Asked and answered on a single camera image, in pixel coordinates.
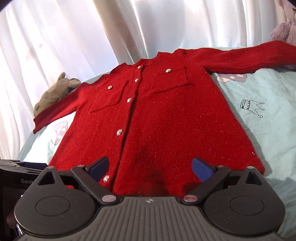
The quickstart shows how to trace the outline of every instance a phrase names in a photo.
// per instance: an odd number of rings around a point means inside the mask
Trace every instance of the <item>sweater sleeve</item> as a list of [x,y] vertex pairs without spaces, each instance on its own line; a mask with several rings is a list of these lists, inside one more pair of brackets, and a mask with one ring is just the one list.
[[209,73],[244,74],[260,68],[296,64],[296,47],[277,40],[229,51],[213,48],[184,50],[184,54],[204,66]]
[[82,83],[75,91],[42,111],[34,119],[35,129],[33,133],[35,134],[51,122],[76,111],[94,91],[94,88],[95,84]]

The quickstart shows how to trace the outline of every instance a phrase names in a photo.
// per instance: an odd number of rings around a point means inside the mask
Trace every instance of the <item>red sweater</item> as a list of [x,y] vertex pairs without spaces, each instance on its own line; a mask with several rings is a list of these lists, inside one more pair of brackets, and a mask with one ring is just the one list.
[[280,41],[230,51],[178,49],[121,64],[40,113],[34,133],[76,111],[50,165],[58,170],[108,156],[100,184],[117,195],[182,196],[199,183],[192,159],[233,170],[264,167],[209,73],[243,74],[296,64]]

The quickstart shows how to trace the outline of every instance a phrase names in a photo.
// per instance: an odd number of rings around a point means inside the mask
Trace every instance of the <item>circular pad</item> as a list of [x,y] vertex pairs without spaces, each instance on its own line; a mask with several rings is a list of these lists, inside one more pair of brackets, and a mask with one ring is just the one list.
[[237,214],[245,216],[256,215],[264,209],[261,200],[250,196],[235,197],[230,201],[229,205]]
[[7,167],[6,169],[16,171],[16,170],[19,170],[20,168],[19,167]]
[[44,216],[58,216],[69,210],[71,204],[64,197],[52,196],[38,201],[36,210]]

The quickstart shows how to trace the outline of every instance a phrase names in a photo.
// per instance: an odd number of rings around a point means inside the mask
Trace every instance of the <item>bed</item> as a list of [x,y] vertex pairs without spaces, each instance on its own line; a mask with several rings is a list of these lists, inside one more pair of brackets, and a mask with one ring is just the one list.
[[[246,74],[213,73],[211,77],[252,141],[266,168],[266,179],[286,207],[279,234],[296,235],[296,72],[277,68]],[[32,133],[18,159],[49,163],[74,117],[75,112]]]

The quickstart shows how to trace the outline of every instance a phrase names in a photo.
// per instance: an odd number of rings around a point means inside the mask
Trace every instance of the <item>mushroom print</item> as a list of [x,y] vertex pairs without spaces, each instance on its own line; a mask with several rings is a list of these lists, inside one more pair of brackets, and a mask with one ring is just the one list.
[[264,111],[264,108],[262,108],[265,103],[259,102],[255,100],[242,100],[240,104],[240,108],[244,110],[248,110],[252,112],[253,114],[259,116],[260,118],[263,118],[263,115],[261,115],[261,111]]
[[216,80],[226,83],[230,80],[234,80],[237,82],[245,82],[247,79],[247,75],[246,74],[218,74],[218,76],[216,77]]
[[57,145],[65,135],[66,131],[68,130],[68,122],[63,121],[56,124],[56,126],[54,127],[54,130],[56,134],[55,134],[55,137],[52,138],[52,143],[54,145]]

